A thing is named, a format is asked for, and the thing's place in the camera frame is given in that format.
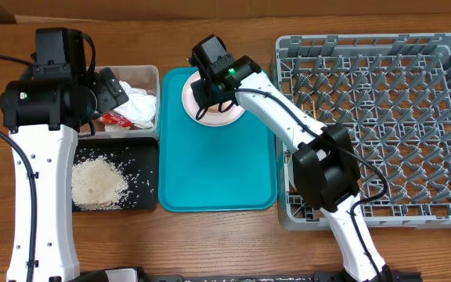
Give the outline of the red snack wrapper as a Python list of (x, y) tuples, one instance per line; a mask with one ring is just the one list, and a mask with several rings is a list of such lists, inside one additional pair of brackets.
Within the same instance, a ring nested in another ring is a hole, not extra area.
[(122, 128), (131, 128), (133, 126), (133, 124), (126, 117), (113, 113), (100, 116), (98, 121), (104, 125), (118, 125)]

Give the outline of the white napkin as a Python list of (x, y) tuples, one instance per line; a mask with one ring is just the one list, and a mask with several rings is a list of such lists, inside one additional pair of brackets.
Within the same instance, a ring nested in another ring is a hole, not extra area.
[(127, 118), (135, 127), (152, 128), (156, 114), (156, 96), (150, 95), (145, 89), (131, 87), (126, 81), (120, 81), (128, 102), (114, 109), (114, 112)]

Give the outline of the white rice pile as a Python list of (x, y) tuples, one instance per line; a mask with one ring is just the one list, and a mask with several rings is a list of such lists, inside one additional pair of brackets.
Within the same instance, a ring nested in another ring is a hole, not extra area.
[(105, 154), (81, 157), (72, 169), (72, 201), (82, 212), (152, 209), (153, 169), (144, 172), (133, 159), (115, 161)]

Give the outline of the grey bowl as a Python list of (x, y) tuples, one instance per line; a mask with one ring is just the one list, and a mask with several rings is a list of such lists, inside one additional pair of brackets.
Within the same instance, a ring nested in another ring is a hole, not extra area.
[(295, 187), (294, 173), (293, 173), (293, 158), (292, 158), (292, 154), (290, 152), (287, 153), (287, 171), (288, 171), (289, 183), (292, 187)]

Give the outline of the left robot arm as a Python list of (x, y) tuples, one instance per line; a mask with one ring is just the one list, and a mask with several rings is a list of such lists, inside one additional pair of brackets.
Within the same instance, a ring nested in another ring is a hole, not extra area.
[(15, 168), (13, 253), (8, 281), (70, 281), (80, 275), (72, 228), (72, 167), (80, 127), (126, 103), (109, 67), (41, 65), (0, 97)]

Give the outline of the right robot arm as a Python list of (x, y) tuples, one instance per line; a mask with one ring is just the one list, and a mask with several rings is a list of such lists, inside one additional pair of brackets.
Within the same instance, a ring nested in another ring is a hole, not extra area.
[(391, 281), (361, 211), (360, 165), (350, 136), (340, 124), (326, 126), (308, 116), (272, 84), (249, 57), (212, 59), (192, 55), (200, 78), (192, 83), (200, 120), (210, 106), (231, 102), (267, 125), (290, 152), (290, 182), (311, 208), (322, 212), (341, 249), (348, 281)]

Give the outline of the clear plastic waste bin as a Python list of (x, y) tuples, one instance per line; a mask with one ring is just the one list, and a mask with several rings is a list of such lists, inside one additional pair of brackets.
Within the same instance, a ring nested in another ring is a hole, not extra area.
[(108, 125), (108, 129), (99, 121), (94, 121), (96, 134), (90, 136), (90, 128), (84, 125), (80, 128), (80, 137), (86, 139), (110, 139), (110, 138), (139, 138), (150, 137), (159, 139), (159, 117), (160, 117), (160, 79), (159, 71), (153, 65), (132, 65), (132, 66), (110, 66), (115, 76), (127, 82), (131, 87), (143, 89), (148, 95), (154, 96), (156, 99), (155, 114), (152, 119), (152, 126), (149, 128), (140, 128), (133, 126), (132, 128), (122, 128), (118, 125)]

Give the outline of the grey dishwasher rack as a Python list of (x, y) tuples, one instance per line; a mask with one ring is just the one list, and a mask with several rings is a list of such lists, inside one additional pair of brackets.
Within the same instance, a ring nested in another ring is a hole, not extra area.
[(343, 125), (369, 226), (451, 228), (451, 33), (284, 35), (272, 77), (297, 107)]

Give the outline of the large pink plate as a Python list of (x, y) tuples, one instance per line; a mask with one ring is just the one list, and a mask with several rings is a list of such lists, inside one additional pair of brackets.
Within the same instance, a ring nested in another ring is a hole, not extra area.
[(186, 113), (196, 122), (211, 126), (219, 127), (232, 124), (238, 120), (245, 112), (245, 109), (235, 105), (232, 102), (224, 103), (223, 106), (233, 105), (226, 112), (218, 111), (218, 104), (208, 108), (206, 114), (200, 119), (196, 119), (197, 112), (199, 110), (198, 104), (193, 97), (191, 84), (200, 78), (199, 72), (195, 71), (186, 81), (182, 89), (182, 105)]

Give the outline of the black rectangular tray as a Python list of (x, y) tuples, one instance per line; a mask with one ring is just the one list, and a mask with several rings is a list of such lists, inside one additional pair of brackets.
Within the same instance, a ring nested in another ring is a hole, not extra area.
[(157, 203), (159, 148), (154, 138), (83, 139), (76, 149), (74, 164), (81, 157), (94, 157), (101, 154), (112, 157), (115, 161), (133, 159), (137, 167), (144, 172), (152, 168), (156, 182)]

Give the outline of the teal serving tray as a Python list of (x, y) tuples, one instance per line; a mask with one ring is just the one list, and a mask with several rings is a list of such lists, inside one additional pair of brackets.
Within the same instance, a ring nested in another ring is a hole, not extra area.
[(184, 67), (164, 76), (159, 202), (170, 212), (269, 208), (277, 198), (275, 135), (249, 112), (218, 127), (194, 121), (182, 92), (195, 74)]

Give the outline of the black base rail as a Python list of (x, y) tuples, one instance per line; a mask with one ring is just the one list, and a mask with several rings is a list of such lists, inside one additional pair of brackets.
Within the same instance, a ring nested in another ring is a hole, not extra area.
[(315, 272), (302, 276), (212, 276), (183, 277), (181, 275), (149, 276), (142, 268), (105, 269), (81, 273), (74, 281), (134, 281), (134, 282), (341, 282), (351, 281), (344, 270), (338, 272)]

